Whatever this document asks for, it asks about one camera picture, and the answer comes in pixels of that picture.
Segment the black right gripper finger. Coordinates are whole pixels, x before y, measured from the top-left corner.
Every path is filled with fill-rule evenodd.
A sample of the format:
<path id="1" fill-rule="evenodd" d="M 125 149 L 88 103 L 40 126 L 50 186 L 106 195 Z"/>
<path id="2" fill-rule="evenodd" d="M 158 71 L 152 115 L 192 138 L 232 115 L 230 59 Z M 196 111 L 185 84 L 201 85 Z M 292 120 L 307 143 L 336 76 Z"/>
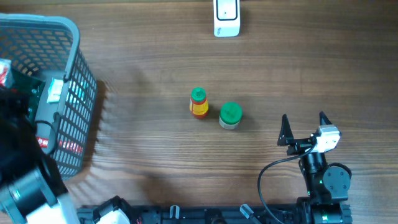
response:
<path id="1" fill-rule="evenodd" d="M 320 125 L 332 125 L 332 122 L 327 118 L 326 114 L 321 111 L 319 113 L 319 118 L 320 118 Z"/>
<path id="2" fill-rule="evenodd" d="M 280 134 L 277 140 L 278 146 L 288 146 L 294 143 L 294 135 L 286 114 L 282 116 Z"/>

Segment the clear jar green lid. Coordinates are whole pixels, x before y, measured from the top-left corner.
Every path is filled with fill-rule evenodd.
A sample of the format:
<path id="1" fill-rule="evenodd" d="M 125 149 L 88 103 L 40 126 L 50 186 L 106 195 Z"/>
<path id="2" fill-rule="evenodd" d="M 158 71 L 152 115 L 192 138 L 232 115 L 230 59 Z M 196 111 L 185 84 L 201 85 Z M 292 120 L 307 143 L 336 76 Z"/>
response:
<path id="1" fill-rule="evenodd" d="M 227 102 L 220 109 L 219 124 L 224 129 L 236 129 L 242 117 L 242 107 L 238 103 Z"/>

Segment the yellow bottle green cap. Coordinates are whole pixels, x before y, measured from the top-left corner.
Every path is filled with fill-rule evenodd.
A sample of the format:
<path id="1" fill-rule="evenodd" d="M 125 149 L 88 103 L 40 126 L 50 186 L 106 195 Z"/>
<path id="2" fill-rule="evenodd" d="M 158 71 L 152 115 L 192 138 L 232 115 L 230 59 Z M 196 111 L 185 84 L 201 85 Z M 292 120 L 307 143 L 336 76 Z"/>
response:
<path id="1" fill-rule="evenodd" d="M 190 95 L 190 112 L 196 119 L 203 119 L 209 111 L 206 91 L 202 87 L 195 87 Z"/>

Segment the green glove package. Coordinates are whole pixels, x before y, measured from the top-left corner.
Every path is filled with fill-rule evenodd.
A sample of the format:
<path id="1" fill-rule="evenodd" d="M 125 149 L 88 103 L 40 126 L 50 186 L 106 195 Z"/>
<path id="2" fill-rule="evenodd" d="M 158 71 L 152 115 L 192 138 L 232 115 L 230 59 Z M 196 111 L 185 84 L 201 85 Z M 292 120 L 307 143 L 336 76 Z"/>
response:
<path id="1" fill-rule="evenodd" d="M 45 82 L 36 77 L 24 75 L 17 70 L 12 69 L 13 84 L 12 90 L 27 95 L 29 98 L 28 119 L 32 125 L 35 123 L 37 109 L 39 107 L 40 97 L 45 87 Z"/>

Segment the red small packet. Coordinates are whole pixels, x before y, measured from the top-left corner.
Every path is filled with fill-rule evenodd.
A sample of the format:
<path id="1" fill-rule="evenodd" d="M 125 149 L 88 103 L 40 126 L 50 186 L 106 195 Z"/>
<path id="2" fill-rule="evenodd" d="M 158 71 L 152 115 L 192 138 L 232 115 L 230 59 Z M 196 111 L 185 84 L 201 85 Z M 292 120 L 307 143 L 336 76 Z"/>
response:
<path id="1" fill-rule="evenodd" d="M 12 77 L 12 63 L 8 59 L 1 59 L 1 86 L 11 88 L 14 82 Z"/>

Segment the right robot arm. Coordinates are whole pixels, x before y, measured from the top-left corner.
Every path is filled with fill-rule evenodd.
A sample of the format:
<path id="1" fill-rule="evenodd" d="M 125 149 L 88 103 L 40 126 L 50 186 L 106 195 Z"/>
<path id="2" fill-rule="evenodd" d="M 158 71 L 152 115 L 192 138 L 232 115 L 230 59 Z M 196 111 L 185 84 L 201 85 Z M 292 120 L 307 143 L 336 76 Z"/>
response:
<path id="1" fill-rule="evenodd" d="M 320 125 L 308 138 L 296 139 L 286 114 L 282 116 L 278 146 L 287 146 L 288 156 L 299 156 L 307 197 L 296 203 L 295 223 L 349 224 L 353 222 L 348 200 L 352 172 L 341 163 L 327 163 L 325 154 L 336 148 L 341 131 L 320 112 Z"/>

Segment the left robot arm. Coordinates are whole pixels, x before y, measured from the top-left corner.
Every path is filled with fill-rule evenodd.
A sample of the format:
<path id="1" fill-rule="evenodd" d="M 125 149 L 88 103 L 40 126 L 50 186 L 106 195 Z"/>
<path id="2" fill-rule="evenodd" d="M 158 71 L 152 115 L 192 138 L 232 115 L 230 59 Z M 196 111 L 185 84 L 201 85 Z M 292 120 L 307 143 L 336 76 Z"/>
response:
<path id="1" fill-rule="evenodd" d="M 56 162 L 28 120 L 29 97 L 1 89 L 1 211 L 13 223 L 79 223 Z"/>

